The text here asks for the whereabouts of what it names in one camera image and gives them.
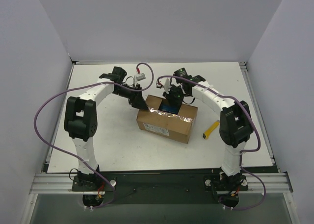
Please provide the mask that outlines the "blue plastic packet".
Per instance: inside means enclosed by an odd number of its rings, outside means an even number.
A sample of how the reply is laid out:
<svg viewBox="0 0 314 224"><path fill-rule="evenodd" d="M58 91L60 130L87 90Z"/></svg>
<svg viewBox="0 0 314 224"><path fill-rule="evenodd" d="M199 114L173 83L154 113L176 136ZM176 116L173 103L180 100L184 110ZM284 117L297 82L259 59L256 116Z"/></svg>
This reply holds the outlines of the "blue plastic packet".
<svg viewBox="0 0 314 224"><path fill-rule="evenodd" d="M175 115L178 114L179 110L180 109L178 107L170 106L166 104L161 104L159 107L159 111L170 113L170 114L175 114Z"/></svg>

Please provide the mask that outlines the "brown cardboard express box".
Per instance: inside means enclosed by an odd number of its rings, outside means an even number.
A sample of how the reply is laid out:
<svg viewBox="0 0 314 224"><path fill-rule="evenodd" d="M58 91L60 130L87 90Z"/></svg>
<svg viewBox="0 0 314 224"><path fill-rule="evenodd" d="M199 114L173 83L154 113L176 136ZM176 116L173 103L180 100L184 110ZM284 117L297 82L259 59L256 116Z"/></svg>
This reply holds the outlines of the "brown cardboard express box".
<svg viewBox="0 0 314 224"><path fill-rule="evenodd" d="M177 142L185 144L189 142L198 113L197 107L182 104L177 114L168 113L161 109L162 105L169 105L168 101L153 95L147 96L146 104L149 110L139 110L136 118L141 130Z"/></svg>

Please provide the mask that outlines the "yellow utility knife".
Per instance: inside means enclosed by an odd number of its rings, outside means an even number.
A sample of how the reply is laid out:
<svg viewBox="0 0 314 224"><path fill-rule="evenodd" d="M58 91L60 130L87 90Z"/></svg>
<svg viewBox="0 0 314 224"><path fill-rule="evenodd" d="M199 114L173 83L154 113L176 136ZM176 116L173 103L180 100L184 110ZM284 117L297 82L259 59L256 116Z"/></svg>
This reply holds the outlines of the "yellow utility knife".
<svg viewBox="0 0 314 224"><path fill-rule="evenodd" d="M207 140L210 134L219 126L220 121L215 121L204 133L203 138Z"/></svg>

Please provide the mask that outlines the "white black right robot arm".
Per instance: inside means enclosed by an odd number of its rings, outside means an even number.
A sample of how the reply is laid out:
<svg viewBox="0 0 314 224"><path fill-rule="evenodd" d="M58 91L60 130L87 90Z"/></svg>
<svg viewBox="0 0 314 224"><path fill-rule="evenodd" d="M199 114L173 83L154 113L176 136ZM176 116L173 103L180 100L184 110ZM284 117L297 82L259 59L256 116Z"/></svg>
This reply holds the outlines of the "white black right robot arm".
<svg viewBox="0 0 314 224"><path fill-rule="evenodd" d="M249 114L248 104L244 101L225 98L214 89L205 78L200 75L188 75L185 68L181 68L172 76L159 77L157 88L164 90L170 106L181 107L184 98L192 97L212 109L219 117L219 135L225 143L222 171L226 176L240 173L240 151L253 133L253 128L243 109Z"/></svg>

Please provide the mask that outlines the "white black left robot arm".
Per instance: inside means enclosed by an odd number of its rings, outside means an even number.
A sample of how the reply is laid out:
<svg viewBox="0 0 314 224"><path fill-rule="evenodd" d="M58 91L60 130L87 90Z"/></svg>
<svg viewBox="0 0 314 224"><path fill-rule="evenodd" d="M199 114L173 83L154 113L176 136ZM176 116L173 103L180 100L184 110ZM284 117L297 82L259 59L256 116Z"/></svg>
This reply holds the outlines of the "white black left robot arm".
<svg viewBox="0 0 314 224"><path fill-rule="evenodd" d="M99 188L101 179L95 173L99 165L95 158L93 136L98 127L97 106L110 94L126 98L131 107L148 110L143 99L143 88L137 77L143 78L138 71L133 77L133 84L126 84L127 72L121 67L114 67L111 73L101 74L98 85L88 89L77 97L69 97L66 102L64 129L75 145L78 159L78 184L89 190Z"/></svg>

